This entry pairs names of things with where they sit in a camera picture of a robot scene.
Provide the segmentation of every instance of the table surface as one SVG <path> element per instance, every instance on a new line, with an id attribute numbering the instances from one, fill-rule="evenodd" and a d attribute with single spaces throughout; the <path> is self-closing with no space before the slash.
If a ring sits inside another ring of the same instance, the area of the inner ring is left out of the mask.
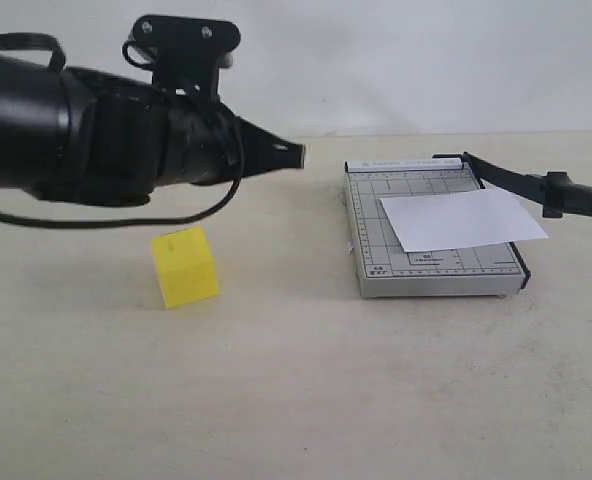
<path id="1" fill-rule="evenodd" d="M 306 143 L 202 223 L 221 295 L 179 309 L 150 255 L 172 229 L 0 225 L 0 479 L 592 479 L 592 220 L 539 220 L 517 296 L 368 301 L 342 198 L 347 159 L 464 150 L 592 185 L 592 133 Z M 223 191 L 0 208 L 185 215 Z"/>

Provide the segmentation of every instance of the paper cutter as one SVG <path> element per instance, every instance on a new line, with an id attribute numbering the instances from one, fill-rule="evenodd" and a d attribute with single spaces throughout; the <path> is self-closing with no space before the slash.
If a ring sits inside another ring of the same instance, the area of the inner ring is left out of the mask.
<path id="1" fill-rule="evenodd" d="M 484 188 L 459 158 L 346 162 L 345 197 L 363 297 L 513 295 L 530 273 L 513 243 L 406 253 L 379 201 Z"/>

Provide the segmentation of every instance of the black cable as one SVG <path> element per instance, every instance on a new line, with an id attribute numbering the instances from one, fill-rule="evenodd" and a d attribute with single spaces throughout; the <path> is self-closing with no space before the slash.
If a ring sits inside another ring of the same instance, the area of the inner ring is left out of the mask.
<path id="1" fill-rule="evenodd" d="M 50 66 L 54 63 L 58 66 L 62 60 L 64 64 L 64 53 L 62 56 L 58 55 L 58 51 L 62 53 L 62 49 L 56 42 L 58 48 L 54 46 L 53 37 L 49 37 L 48 35 L 42 34 L 5 34 L 0 35 L 0 50 L 16 50 L 19 49 L 18 47 L 25 47 L 20 48 L 21 50 L 31 50 L 31 49 L 49 49 L 53 53 L 52 55 L 52 62 L 50 62 Z M 127 59 L 128 55 L 128 48 L 130 46 L 135 46 L 136 42 L 126 42 L 123 46 L 123 55 Z M 138 64 L 136 62 L 130 61 L 128 62 L 137 68 L 141 68 L 147 70 L 148 64 Z M 227 143 L 220 135 L 218 129 L 213 128 L 211 122 L 209 121 L 210 113 L 207 112 L 205 109 L 202 108 L 200 99 L 194 89 L 188 90 L 186 89 L 185 92 L 187 93 L 190 100 L 193 100 L 196 108 L 199 112 L 204 116 L 205 122 L 208 126 L 212 127 L 212 133 L 217 138 L 220 146 L 222 148 L 223 154 L 226 158 L 229 159 L 230 155 L 228 153 Z M 203 210 L 202 212 L 196 213 L 194 215 L 190 215 L 188 217 L 176 217 L 176 218 L 130 218 L 130 219 L 123 219 L 123 220 L 44 220 L 38 218 L 29 218 L 23 217 L 18 215 L 12 215 L 8 213 L 0 212 L 0 223 L 4 223 L 7 225 L 15 225 L 20 227 L 29 227 L 29 228 L 38 228 L 38 229 L 50 229 L 50 230 L 93 230 L 93 229 L 110 229 L 110 228 L 124 228 L 124 227 L 136 227 L 136 226 L 157 226 L 157 225 L 187 225 L 191 223 L 199 222 L 209 216 L 214 215 L 215 213 L 222 210 L 233 198 L 240 184 L 244 177 L 245 171 L 245 151 L 243 147 L 243 139 L 242 134 L 240 132 L 239 124 L 234 121 L 233 122 L 233 129 L 235 132 L 235 139 L 238 147 L 238 162 L 239 162 L 239 169 L 237 172 L 236 178 L 233 180 L 231 187 L 225 194 L 225 196 L 215 205 Z"/>

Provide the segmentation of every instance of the white background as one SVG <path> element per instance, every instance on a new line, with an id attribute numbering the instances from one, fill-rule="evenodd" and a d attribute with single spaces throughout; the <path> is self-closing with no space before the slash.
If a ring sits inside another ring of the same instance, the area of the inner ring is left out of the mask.
<path id="1" fill-rule="evenodd" d="M 236 22 L 223 100 L 279 134 L 592 130 L 592 0 L 4 0 L 0 32 L 146 78 L 120 53 L 144 13 Z"/>

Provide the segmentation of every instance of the black handle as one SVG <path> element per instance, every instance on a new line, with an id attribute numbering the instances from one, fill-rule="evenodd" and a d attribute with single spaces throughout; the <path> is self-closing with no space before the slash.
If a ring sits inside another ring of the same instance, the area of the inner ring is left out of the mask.
<path id="1" fill-rule="evenodd" d="M 549 172 L 544 188 L 544 217 L 561 218 L 564 213 L 592 217 L 592 187 L 574 183 L 565 172 Z"/>

